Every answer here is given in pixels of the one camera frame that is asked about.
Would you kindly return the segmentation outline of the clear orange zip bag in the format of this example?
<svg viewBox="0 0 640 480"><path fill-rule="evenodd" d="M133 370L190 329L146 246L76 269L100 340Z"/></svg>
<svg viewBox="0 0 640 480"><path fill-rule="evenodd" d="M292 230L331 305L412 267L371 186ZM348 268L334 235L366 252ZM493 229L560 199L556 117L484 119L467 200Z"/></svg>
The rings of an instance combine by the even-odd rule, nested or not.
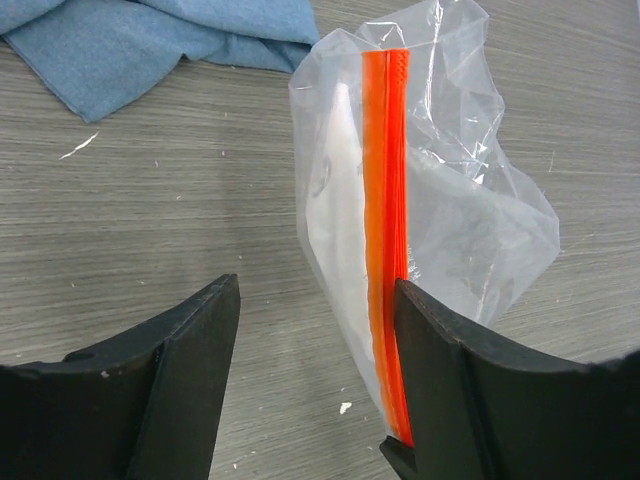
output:
<svg viewBox="0 0 640 480"><path fill-rule="evenodd" d="M488 21L473 1L423 1L331 32L289 83L300 244L405 443L396 282L487 325L560 251L556 213L497 139Z"/></svg>

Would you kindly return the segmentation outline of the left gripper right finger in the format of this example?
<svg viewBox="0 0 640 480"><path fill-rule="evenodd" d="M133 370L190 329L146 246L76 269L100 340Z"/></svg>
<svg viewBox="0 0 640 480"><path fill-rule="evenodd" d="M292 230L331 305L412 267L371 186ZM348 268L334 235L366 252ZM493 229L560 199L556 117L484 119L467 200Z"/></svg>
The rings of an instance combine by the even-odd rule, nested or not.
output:
<svg viewBox="0 0 640 480"><path fill-rule="evenodd" d="M402 479L635 479L639 356L578 363L512 341L411 282L395 289L411 444Z"/></svg>

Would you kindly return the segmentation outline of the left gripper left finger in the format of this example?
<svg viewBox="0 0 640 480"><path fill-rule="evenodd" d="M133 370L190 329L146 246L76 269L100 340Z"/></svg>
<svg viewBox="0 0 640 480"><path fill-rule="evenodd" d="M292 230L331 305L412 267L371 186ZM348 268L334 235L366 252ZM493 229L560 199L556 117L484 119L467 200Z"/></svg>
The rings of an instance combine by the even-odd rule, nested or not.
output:
<svg viewBox="0 0 640 480"><path fill-rule="evenodd" d="M5 479L205 479L240 314L226 274L56 363L1 369Z"/></svg>

